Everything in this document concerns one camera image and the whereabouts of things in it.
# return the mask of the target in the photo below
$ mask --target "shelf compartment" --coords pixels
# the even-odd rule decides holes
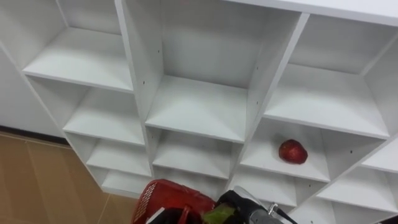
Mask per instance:
[[[70,144],[87,165],[152,176],[149,158],[142,146],[66,133]]]
[[[121,194],[127,197],[138,198],[147,184],[152,180],[150,177],[110,170],[101,188],[111,194]]]
[[[317,197],[385,212],[398,212],[397,204],[383,172],[355,168]]]
[[[362,166],[383,170],[387,172],[398,173],[397,156],[398,156],[398,139],[393,140],[384,146],[380,151],[366,159]]]
[[[145,148],[100,139],[87,165],[150,177],[149,158]]]
[[[231,146],[222,140],[162,131],[154,165],[228,179]]]
[[[319,198],[311,199],[289,213],[297,223],[339,224],[336,222],[332,203]]]
[[[387,139],[363,77],[289,64],[264,117]]]
[[[394,213],[312,198],[290,212],[289,216],[297,223],[374,224],[394,216]]]
[[[134,95],[128,93],[91,88],[63,130],[144,146]]]
[[[155,167],[155,178],[156,179],[167,179],[178,184],[190,187],[211,197],[213,200],[217,200],[223,193],[226,185],[226,180],[217,179],[214,177],[208,177],[205,175],[192,174],[180,170]]]
[[[133,94],[39,77],[28,81],[65,132],[144,145]]]
[[[120,35],[67,28],[23,69],[26,75],[132,93]]]
[[[290,63],[361,74],[396,31],[392,26],[311,14]]]
[[[260,201],[297,206],[295,181],[287,175],[242,168],[235,173],[228,188],[240,186]]]
[[[288,139],[300,142],[308,152],[304,164],[295,165],[279,158],[279,146]],[[243,155],[241,165],[295,177],[329,182],[328,164],[318,128],[262,119]]]
[[[164,75],[146,125],[244,142],[247,91]]]

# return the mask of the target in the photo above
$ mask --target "apple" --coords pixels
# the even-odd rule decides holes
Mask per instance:
[[[289,163],[303,164],[308,153],[298,141],[289,139],[279,146],[279,157]]]

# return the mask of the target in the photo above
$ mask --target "white shelf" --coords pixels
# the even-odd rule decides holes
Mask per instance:
[[[319,198],[311,199],[294,210],[289,216],[297,223],[340,224],[336,223],[335,211],[331,202]]]
[[[247,91],[164,75],[146,125],[244,142]]]
[[[389,133],[363,77],[288,65],[266,118],[387,139]]]
[[[145,148],[103,139],[97,143],[87,165],[151,176]]]
[[[276,202],[296,207],[296,191],[293,177],[261,172],[259,170],[240,169],[235,173],[228,188],[241,186],[258,200]]]
[[[377,22],[398,26],[398,2],[390,0],[369,1],[358,4],[356,0],[227,0],[257,6],[276,7],[291,11],[303,11],[311,14],[342,17],[366,22]]]
[[[302,144],[308,152],[304,164],[295,165],[279,158],[279,146],[288,139]],[[262,119],[243,155],[241,165],[306,179],[329,182],[328,164],[318,128]]]
[[[133,92],[120,35],[67,28],[23,72],[42,78]]]
[[[106,175],[101,187],[111,192],[118,190],[126,192],[126,195],[134,195],[141,194],[151,180],[150,177],[111,170]]]
[[[377,170],[356,168],[317,197],[334,202],[398,213],[386,176]]]
[[[393,140],[380,151],[366,159],[362,166],[387,172],[398,173],[398,139]]]
[[[163,131],[154,165],[228,179],[230,160],[230,142]]]
[[[96,138],[144,145],[134,95],[92,88],[63,130]]]
[[[195,175],[184,171],[159,167],[155,170],[155,178],[171,180],[200,191],[214,200],[217,200],[218,197],[221,196],[223,193],[222,190],[224,190],[226,184],[225,180],[216,179],[214,177]]]

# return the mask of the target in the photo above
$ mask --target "cubby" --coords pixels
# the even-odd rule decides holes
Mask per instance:
[[[153,164],[229,179],[232,143],[162,131]]]
[[[374,224],[398,214],[398,16],[368,3],[13,0],[0,46],[105,192],[240,185],[300,224]]]

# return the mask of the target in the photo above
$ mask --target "red plastic basket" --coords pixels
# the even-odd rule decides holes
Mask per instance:
[[[131,224],[145,224],[160,208],[182,208],[184,218],[187,211],[203,214],[212,210],[215,201],[197,190],[176,184],[169,180],[153,180],[141,194]]]

